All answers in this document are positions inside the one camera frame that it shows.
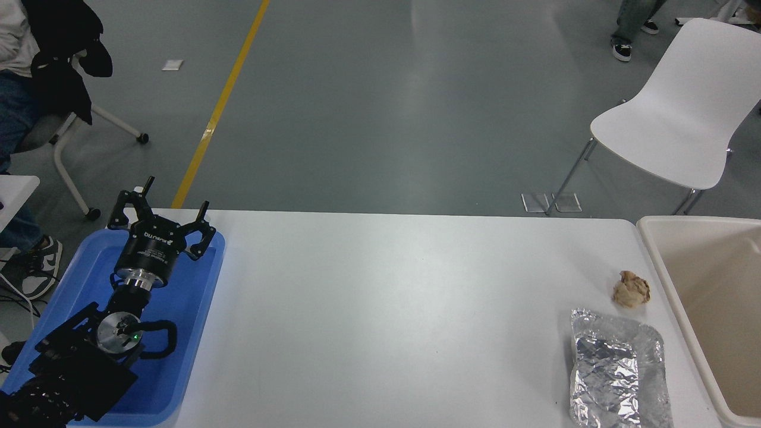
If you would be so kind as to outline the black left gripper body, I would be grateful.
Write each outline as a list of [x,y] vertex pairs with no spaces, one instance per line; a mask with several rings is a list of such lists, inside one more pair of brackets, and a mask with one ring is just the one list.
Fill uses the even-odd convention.
[[174,221],[138,221],[120,254],[114,273],[125,279],[138,270],[154,277],[153,287],[165,287],[187,241]]

